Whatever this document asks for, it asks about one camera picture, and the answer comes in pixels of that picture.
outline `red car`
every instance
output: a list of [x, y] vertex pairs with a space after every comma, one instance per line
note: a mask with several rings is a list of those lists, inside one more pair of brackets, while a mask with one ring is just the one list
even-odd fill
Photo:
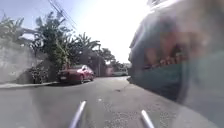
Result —
[[58, 82], [61, 83], [84, 83], [85, 80], [93, 81], [94, 73], [86, 65], [75, 65], [69, 69], [58, 72]]

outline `car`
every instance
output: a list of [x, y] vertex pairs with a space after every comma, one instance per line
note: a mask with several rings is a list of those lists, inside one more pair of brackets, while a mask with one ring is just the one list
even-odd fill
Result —
[[128, 76], [128, 71], [126, 68], [120, 69], [118, 71], [112, 72], [112, 76]]
[[84, 83], [85, 80], [93, 81], [94, 72], [87, 65], [75, 65], [58, 72], [59, 83]]

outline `asphalt road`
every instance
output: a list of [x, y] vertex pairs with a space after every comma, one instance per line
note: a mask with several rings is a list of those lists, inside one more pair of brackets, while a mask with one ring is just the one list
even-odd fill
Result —
[[213, 128], [186, 107], [127, 82], [127, 77], [98, 78], [82, 85], [56, 84], [0, 90], [1, 128], [67, 128], [79, 103], [87, 101], [81, 128], [144, 128], [145, 109], [155, 128]]

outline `sidewalk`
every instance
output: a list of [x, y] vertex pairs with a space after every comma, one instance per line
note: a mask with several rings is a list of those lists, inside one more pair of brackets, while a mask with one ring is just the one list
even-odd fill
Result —
[[24, 87], [40, 87], [52, 84], [55, 82], [43, 83], [43, 84], [15, 84], [15, 83], [5, 83], [0, 84], [0, 89], [10, 89], [10, 88], [24, 88]]

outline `white vehicle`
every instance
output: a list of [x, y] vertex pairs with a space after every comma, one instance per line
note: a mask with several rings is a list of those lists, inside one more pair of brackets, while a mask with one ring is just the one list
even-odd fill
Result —
[[112, 76], [128, 76], [127, 68], [120, 69], [119, 71], [112, 72]]

